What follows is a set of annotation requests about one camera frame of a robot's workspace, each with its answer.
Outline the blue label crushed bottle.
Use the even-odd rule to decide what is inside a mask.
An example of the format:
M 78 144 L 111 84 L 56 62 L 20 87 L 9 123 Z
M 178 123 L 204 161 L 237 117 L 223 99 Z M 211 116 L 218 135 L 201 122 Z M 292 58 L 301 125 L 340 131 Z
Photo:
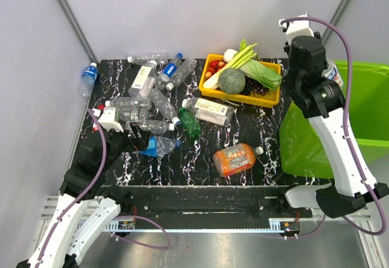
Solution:
M 134 151 L 134 153 L 148 157 L 163 157 L 181 146 L 182 142 L 178 139 L 174 140 L 168 137 L 153 136 L 149 139 L 146 150 Z

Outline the tea label clear bottle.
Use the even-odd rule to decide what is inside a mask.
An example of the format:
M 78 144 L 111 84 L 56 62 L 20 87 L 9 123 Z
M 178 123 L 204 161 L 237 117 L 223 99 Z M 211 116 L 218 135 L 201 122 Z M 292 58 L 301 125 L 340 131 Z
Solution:
M 186 98 L 182 101 L 182 107 L 197 119 L 223 127 L 229 126 L 235 110 L 232 106 L 223 105 L 204 98 Z

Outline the orange label bottle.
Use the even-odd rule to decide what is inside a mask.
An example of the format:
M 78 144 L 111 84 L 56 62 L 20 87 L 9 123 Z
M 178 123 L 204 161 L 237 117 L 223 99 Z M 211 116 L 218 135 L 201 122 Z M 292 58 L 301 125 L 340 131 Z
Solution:
M 229 177 L 253 167 L 256 158 L 264 153 L 262 146 L 251 147 L 245 143 L 217 151 L 213 163 L 221 177 Z

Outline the red label bottle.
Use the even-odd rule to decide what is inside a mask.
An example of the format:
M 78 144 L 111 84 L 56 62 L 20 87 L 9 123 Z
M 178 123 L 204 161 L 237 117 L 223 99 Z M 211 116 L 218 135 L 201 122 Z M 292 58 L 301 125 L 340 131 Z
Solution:
M 104 109 L 104 107 L 102 105 L 100 105 L 98 108 L 92 109 L 93 115 L 96 118 L 96 120 L 98 120 L 101 117 L 101 115 L 103 114 L 103 109 Z M 96 122 L 93 122 L 92 131 L 95 132 L 97 130 L 98 130 L 98 126 L 97 126 Z

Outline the green plastic bottle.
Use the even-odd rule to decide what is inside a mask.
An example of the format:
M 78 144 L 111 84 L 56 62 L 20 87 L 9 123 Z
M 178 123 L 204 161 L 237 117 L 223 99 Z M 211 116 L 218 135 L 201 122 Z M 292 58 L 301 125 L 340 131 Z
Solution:
M 179 108 L 179 118 L 184 131 L 192 138 L 200 136 L 201 127 L 196 118 L 185 108 Z

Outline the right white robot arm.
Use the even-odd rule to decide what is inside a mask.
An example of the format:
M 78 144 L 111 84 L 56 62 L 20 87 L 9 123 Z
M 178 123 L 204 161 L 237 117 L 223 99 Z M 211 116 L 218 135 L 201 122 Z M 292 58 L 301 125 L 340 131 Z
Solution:
M 304 118 L 315 129 L 334 175 L 334 183 L 297 186 L 277 200 L 280 215 L 292 216 L 298 208 L 320 209 L 338 218 L 364 208 L 374 199 L 388 196 L 388 185 L 370 173 L 349 121 L 344 120 L 345 96 L 341 87 L 323 77 L 326 51 L 317 36 L 296 36 L 289 42 L 289 68 L 283 87 Z

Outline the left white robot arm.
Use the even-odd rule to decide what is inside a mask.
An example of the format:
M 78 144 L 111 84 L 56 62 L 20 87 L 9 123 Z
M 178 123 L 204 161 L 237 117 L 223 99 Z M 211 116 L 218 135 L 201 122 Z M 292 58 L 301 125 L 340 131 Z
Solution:
M 145 150 L 151 134 L 138 126 L 123 132 L 97 128 L 77 147 L 52 220 L 33 255 L 18 267 L 78 267 L 103 228 L 114 217 L 130 213 L 130 191 L 115 185 L 101 187 L 120 155 Z

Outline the blue white label bottle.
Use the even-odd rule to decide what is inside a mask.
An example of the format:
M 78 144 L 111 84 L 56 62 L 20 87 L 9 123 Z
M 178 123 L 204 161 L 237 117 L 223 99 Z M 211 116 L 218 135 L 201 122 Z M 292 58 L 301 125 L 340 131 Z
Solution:
M 343 78 L 333 60 L 328 59 L 328 67 L 322 73 L 322 76 L 328 80 L 335 81 L 341 88 L 344 85 Z

